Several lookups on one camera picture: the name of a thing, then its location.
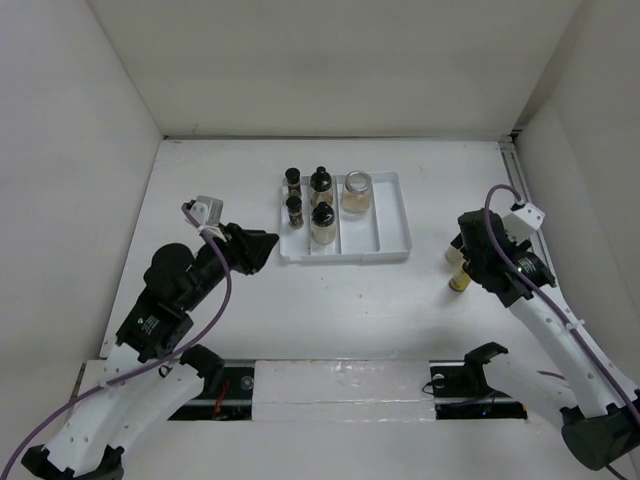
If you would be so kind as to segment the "small dark spice shaker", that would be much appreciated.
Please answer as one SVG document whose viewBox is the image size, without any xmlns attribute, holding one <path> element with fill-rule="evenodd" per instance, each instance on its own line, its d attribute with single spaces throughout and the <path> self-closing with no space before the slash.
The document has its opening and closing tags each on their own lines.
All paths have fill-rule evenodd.
<svg viewBox="0 0 640 480">
<path fill-rule="evenodd" d="M 285 171 L 284 179 L 289 197 L 301 197 L 300 170 L 290 167 Z"/>
<path fill-rule="evenodd" d="M 300 196 L 289 196 L 285 201 L 289 225 L 293 229 L 300 229 L 304 225 L 302 199 Z"/>
</svg>

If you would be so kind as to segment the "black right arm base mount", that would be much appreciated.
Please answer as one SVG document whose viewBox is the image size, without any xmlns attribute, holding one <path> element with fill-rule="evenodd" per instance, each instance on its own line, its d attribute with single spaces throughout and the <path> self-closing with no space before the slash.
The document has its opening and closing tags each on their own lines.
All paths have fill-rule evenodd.
<svg viewBox="0 0 640 480">
<path fill-rule="evenodd" d="M 484 366 L 508 350 L 490 342 L 467 353 L 462 360 L 436 360 L 430 363 L 430 378 L 422 393 L 434 400 L 437 420 L 527 420 L 520 402 L 486 381 Z"/>
</svg>

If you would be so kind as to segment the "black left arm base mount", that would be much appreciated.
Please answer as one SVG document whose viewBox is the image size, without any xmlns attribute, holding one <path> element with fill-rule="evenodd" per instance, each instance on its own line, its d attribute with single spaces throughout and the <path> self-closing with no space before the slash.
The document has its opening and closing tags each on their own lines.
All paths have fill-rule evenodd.
<svg viewBox="0 0 640 480">
<path fill-rule="evenodd" d="M 178 408 L 170 421 L 248 421 L 252 418 L 254 360 L 226 360 L 213 386 Z"/>
</svg>

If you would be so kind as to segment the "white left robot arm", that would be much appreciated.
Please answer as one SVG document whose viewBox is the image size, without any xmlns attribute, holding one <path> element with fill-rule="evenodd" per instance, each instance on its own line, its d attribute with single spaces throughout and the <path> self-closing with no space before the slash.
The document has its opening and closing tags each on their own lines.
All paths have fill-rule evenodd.
<svg viewBox="0 0 640 480">
<path fill-rule="evenodd" d="M 61 430 L 30 447 L 22 465 L 40 479 L 120 479 L 132 450 L 197 396 L 222 387 L 224 360 L 196 340 L 182 340 L 189 316 L 231 272 L 258 273 L 279 237 L 230 223 L 205 234 L 197 253 L 161 247 L 145 287 L 118 329 L 99 383 L 82 393 Z"/>
</svg>

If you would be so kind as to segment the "black-capped white sauce bottle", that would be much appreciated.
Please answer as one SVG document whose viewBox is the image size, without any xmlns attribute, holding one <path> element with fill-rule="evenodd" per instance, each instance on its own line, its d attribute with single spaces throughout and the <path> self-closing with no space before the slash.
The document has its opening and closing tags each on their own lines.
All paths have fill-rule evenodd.
<svg viewBox="0 0 640 480">
<path fill-rule="evenodd" d="M 320 245 L 332 243 L 336 236 L 336 217 L 331 205 L 322 201 L 311 212 L 311 237 Z"/>
</svg>

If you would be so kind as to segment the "black-capped glass condiment bottle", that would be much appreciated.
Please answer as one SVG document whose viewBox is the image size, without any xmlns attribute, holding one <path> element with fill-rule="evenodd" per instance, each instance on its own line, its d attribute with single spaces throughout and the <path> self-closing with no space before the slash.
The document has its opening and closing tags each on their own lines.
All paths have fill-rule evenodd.
<svg viewBox="0 0 640 480">
<path fill-rule="evenodd" d="M 324 166 L 318 166 L 309 179 L 310 202 L 313 207 L 334 203 L 333 178 Z"/>
</svg>

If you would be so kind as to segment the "wide glass jar metal rim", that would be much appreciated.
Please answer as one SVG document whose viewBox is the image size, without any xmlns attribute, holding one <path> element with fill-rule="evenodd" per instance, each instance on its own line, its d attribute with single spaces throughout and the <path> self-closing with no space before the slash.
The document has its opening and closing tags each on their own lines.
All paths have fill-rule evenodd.
<svg viewBox="0 0 640 480">
<path fill-rule="evenodd" d="M 364 171 L 349 172 L 344 179 L 342 208 L 350 213 L 361 214 L 371 205 L 372 178 Z"/>
</svg>

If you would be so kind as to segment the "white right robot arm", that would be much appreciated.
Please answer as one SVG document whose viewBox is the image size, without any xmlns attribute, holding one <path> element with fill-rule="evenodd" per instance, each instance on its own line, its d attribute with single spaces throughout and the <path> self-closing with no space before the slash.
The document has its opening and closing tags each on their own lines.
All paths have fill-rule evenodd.
<svg viewBox="0 0 640 480">
<path fill-rule="evenodd" d="M 639 446 L 639 387 L 596 344 L 531 252 L 543 218 L 531 204 L 505 218 L 486 208 L 462 214 L 462 269 L 522 322 L 564 381 L 495 342 L 465 355 L 462 381 L 473 393 L 494 389 L 523 403 L 560 431 L 579 463 L 598 471 Z"/>
</svg>

